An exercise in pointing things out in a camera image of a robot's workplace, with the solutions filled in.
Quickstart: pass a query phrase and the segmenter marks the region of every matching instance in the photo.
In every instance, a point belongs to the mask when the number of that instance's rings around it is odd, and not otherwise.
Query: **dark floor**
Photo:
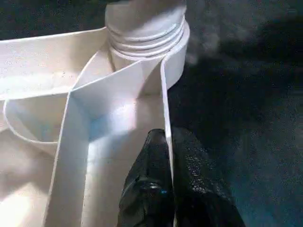
[[[302,7],[292,0],[188,0],[184,75],[171,123],[228,179],[247,226],[303,226]],[[102,27],[105,3],[4,0],[0,39]]]

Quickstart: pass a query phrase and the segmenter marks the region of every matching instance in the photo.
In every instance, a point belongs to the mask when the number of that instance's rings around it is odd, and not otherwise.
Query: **compartment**
[[[53,157],[0,131],[0,226],[41,227]]]
[[[5,101],[4,119],[22,140],[54,156],[67,94]]]
[[[154,86],[146,92],[139,61],[71,92],[45,227],[115,226],[125,178],[148,131],[165,128],[161,83]]]
[[[69,92],[89,59],[107,52],[106,40],[104,27],[0,41],[0,100]]]

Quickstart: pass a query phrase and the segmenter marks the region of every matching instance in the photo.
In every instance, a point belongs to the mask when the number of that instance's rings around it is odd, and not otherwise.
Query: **curved plastic edge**
[[[42,141],[38,141],[38,140],[30,140],[22,135],[20,135],[15,128],[10,124],[9,119],[7,117],[7,108],[8,108],[8,104],[9,104],[10,100],[5,100],[4,105],[3,105],[3,118],[4,121],[6,122],[6,124],[8,125],[8,128],[12,131],[12,133],[19,137],[20,139],[29,142],[29,143],[33,143],[33,144],[38,144],[38,145],[56,145],[58,143],[58,141],[54,141],[54,142],[42,142]]]
[[[121,39],[119,39],[118,37],[115,37],[113,34],[109,34],[109,36],[113,38],[114,42],[113,41],[111,41],[111,42],[114,43],[114,45],[117,46],[118,49],[121,49],[121,50],[123,50],[123,49],[124,50],[125,49],[148,50],[148,49],[162,46],[162,45],[168,43],[169,41],[171,41],[184,29],[184,23],[185,23],[185,18],[183,18],[181,24],[179,25],[179,27],[176,29],[176,31],[174,31],[174,33],[171,36],[169,36],[168,38],[166,38],[160,42],[150,44],[150,45],[134,46],[134,45],[124,44],[121,42]]]
[[[121,40],[125,40],[125,41],[129,41],[129,42],[147,42],[147,41],[151,41],[154,39],[158,39],[161,38],[165,35],[167,35],[168,33],[170,33],[171,31],[173,31],[178,24],[181,23],[181,21],[183,20],[185,16],[182,16],[175,24],[173,24],[171,27],[165,29],[164,31],[161,31],[157,34],[154,35],[150,35],[150,36],[141,36],[141,37],[131,37],[131,36],[124,36],[123,33],[119,32],[116,28],[113,28],[109,23],[108,23],[108,19],[107,16],[105,17],[105,25],[106,27],[108,27],[109,31],[113,34],[116,34],[117,36],[121,36]]]
[[[90,33],[90,32],[97,32],[103,30],[103,28],[98,29],[92,29],[92,30],[86,30],[86,31],[78,31],[78,32],[67,32],[67,33],[61,33],[61,34],[55,34],[55,35],[42,35],[42,36],[35,36],[35,37],[28,37],[28,38],[20,38],[20,39],[8,39],[8,40],[0,40],[0,44],[5,43],[11,43],[11,42],[24,42],[24,41],[30,41],[30,40],[43,40],[43,39],[50,39],[50,38],[56,38],[56,37],[64,37],[64,36],[71,36],[71,35],[78,35],[82,33]]]
[[[92,69],[93,71],[96,70],[96,63],[100,63],[98,67],[102,69],[102,73],[91,72]],[[113,68],[114,67],[111,61],[109,47],[107,43],[105,43],[86,63],[86,65],[80,72],[77,80],[75,81],[74,85],[71,87],[70,91],[75,90],[98,79],[108,77],[109,75],[115,72]]]
[[[44,210],[44,214],[43,214],[43,221],[42,221],[42,226],[43,227],[45,226],[45,223],[46,223],[46,218],[47,218],[47,214],[48,214],[48,210],[49,210],[49,204],[50,204],[51,197],[52,197],[53,184],[54,184],[54,181],[55,181],[55,174],[56,174],[56,169],[57,169],[58,156],[59,156],[59,152],[60,152],[60,145],[61,145],[62,134],[63,134],[63,126],[64,126],[64,122],[65,122],[65,116],[66,116],[70,96],[71,96],[71,93],[69,92],[68,95],[67,95],[67,99],[66,99],[66,105],[65,105],[65,110],[64,110],[64,114],[63,114],[62,123],[61,123],[59,139],[58,139],[58,142],[57,142],[57,149],[56,149],[56,153],[54,155],[52,178],[51,178],[51,183],[50,183],[50,187],[49,187],[49,190],[48,190],[47,202],[46,202],[46,206],[45,206],[45,210]]]
[[[162,85],[162,101],[164,106],[164,119],[165,119],[165,134],[167,138],[167,143],[169,146],[169,160],[171,173],[173,177],[173,153],[172,153],[172,140],[171,140],[171,128],[169,119],[169,103],[168,103],[168,93],[167,90],[173,84],[175,84],[181,77],[184,67],[185,52],[187,48],[188,39],[190,36],[189,26],[186,23],[185,27],[187,33],[182,42],[176,46],[175,49],[170,51],[162,60],[160,66],[160,76]],[[167,83],[167,78],[173,78],[172,83]]]

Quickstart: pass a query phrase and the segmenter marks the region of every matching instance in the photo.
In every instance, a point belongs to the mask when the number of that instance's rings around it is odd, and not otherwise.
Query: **white plastic object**
[[[149,41],[145,42],[128,42],[123,39],[123,36],[117,36],[113,33],[109,32],[109,40],[112,43],[112,45],[116,46],[117,49],[119,50],[148,50],[152,48],[156,48],[159,46],[163,46],[169,42],[173,42],[173,40],[176,38],[176,36],[179,35],[179,33],[183,32],[184,29],[184,22],[185,22],[185,17],[183,17],[181,23],[179,24],[178,27],[173,29],[171,32],[168,34]]]
[[[149,130],[165,129],[172,160],[166,76],[182,73],[187,24],[185,31],[162,58],[117,58],[122,68],[111,75],[81,74],[68,95],[44,227],[116,226],[125,178]],[[97,56],[87,69],[102,64]]]
[[[175,36],[170,42],[167,42],[159,47],[155,47],[155,48],[147,47],[147,49],[140,49],[140,50],[132,49],[128,51],[123,51],[120,49],[119,52],[133,57],[152,57],[152,56],[160,55],[162,53],[169,51],[172,47],[174,47],[180,41],[182,35],[183,35],[183,27],[179,31],[178,35]]]
[[[112,56],[113,65],[116,70],[123,69],[124,67],[137,62],[137,61],[143,61],[144,70],[146,71],[146,76],[149,76],[150,74],[157,73],[155,70],[156,66],[160,67],[160,62],[166,55],[171,55],[176,53],[177,50],[181,50],[177,57],[175,57],[175,65],[174,65],[174,73],[167,74],[166,76],[166,83],[167,83],[167,89],[172,87],[181,77],[183,68],[184,68],[184,62],[185,62],[185,54],[187,49],[187,43],[190,37],[190,30],[188,23],[184,23],[184,33],[180,39],[180,41],[172,48],[169,52],[166,54],[162,54],[155,57],[150,58],[138,58],[138,57],[132,57],[125,54],[120,53],[115,48],[110,47],[110,52]],[[149,76],[149,80],[156,81],[157,76]]]
[[[53,157],[0,133],[0,226],[41,227],[53,172]]]
[[[67,94],[7,100],[3,114],[10,130],[55,156]]]
[[[184,0],[131,0],[107,5],[108,29],[128,41],[160,38],[181,23],[186,11]]]
[[[69,92],[106,41],[106,28],[0,41],[0,100]]]

